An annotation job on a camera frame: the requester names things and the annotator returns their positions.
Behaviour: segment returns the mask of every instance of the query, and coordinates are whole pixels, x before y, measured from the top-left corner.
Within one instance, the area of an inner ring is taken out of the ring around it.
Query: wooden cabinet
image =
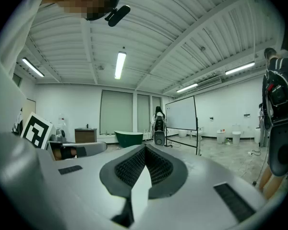
[[[97,142],[97,129],[76,128],[75,142],[76,143]]]

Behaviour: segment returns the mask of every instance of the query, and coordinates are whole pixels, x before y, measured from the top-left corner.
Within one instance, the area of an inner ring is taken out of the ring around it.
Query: ceiling light
[[[23,58],[23,62],[24,62],[29,68],[31,68],[38,76],[40,76],[40,77],[42,77],[42,78],[45,76],[39,69],[37,69],[35,66],[33,66],[33,64],[32,64],[27,58]]]
[[[233,70],[226,71],[225,74],[226,74],[226,75],[229,75],[229,74],[234,73],[234,72],[236,72],[236,71],[240,71],[240,70],[246,69],[246,68],[248,68],[248,67],[252,67],[252,66],[254,66],[254,65],[255,65],[255,62],[252,62],[252,63],[249,63],[249,64],[247,64],[247,65],[244,65],[244,66],[241,66],[241,67],[237,67],[237,68],[235,68],[235,69],[233,69]]]
[[[185,87],[185,88],[183,88],[183,89],[181,89],[181,90],[178,90],[177,93],[183,92],[183,91],[188,90],[188,89],[190,89],[190,88],[194,88],[194,87],[196,87],[197,85],[198,85],[197,83],[192,84],[192,85],[190,85],[190,86],[188,86],[188,87]]]
[[[115,70],[115,79],[120,79],[121,71],[123,70],[125,58],[126,58],[125,52],[119,52],[119,56],[117,57],[116,62],[116,70]]]

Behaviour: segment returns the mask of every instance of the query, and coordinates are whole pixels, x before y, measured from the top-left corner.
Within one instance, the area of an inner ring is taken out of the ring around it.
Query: window
[[[17,84],[17,86],[19,87],[20,82],[21,82],[21,78],[18,77],[16,74],[13,75],[13,81]]]
[[[163,109],[161,106],[161,98],[160,97],[153,97],[153,114],[155,114],[156,106],[160,106],[161,109]]]
[[[132,132],[132,94],[103,91],[100,107],[100,134]]]
[[[149,96],[138,94],[138,132],[149,131],[149,108]]]

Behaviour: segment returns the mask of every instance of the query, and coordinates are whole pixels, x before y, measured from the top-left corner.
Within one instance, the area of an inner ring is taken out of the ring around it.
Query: floor
[[[169,149],[175,149],[192,154],[196,153],[196,148],[175,143],[175,141],[178,141],[196,146],[196,137],[180,138],[175,136],[171,137],[170,139],[173,141],[173,148],[169,147]],[[108,145],[106,152],[111,152],[116,149],[121,149],[121,147],[119,145]],[[253,181],[257,181],[256,187],[258,187],[262,173],[267,166],[268,156],[266,157],[266,154],[267,148],[259,149],[254,140],[241,140],[238,145],[233,145],[232,141],[230,141],[228,144],[217,144],[216,139],[210,138],[203,138],[201,141],[201,155],[203,157],[212,159],[213,161],[230,169],[237,176],[240,176],[250,184],[252,184]],[[278,192],[285,192],[287,189],[288,180],[284,179]]]

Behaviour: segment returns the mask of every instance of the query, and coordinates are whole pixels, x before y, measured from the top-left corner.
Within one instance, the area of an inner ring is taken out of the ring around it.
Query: green bathtub
[[[117,141],[123,148],[142,144],[143,133],[122,132],[122,131],[114,131],[114,132],[115,132]]]

